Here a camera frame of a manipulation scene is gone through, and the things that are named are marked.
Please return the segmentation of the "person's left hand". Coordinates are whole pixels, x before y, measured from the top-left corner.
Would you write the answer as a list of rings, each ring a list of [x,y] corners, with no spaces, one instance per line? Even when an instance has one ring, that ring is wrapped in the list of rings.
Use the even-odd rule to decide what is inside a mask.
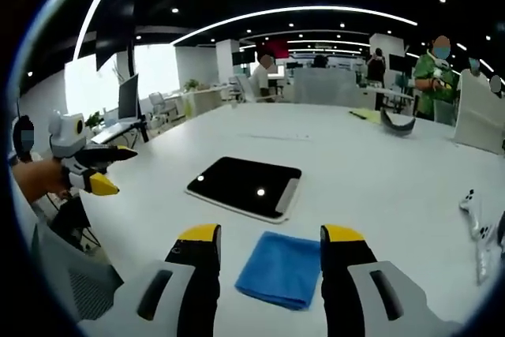
[[[29,203],[48,193],[60,199],[69,197],[69,187],[63,178],[63,169],[57,159],[43,159],[29,163],[18,163],[12,167],[13,177]]]

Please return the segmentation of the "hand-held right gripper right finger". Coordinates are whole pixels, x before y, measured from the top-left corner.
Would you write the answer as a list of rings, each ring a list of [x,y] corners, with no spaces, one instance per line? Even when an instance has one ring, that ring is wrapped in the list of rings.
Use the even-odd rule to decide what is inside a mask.
[[[456,336],[425,292],[390,261],[378,261],[359,232],[320,228],[321,295],[329,336]]]

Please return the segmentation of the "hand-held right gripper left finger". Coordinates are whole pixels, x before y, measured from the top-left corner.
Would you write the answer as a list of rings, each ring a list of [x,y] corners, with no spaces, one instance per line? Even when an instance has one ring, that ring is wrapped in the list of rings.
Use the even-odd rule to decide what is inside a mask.
[[[221,226],[191,227],[164,261],[125,281],[113,306],[79,329],[84,336],[213,336],[220,263]]]

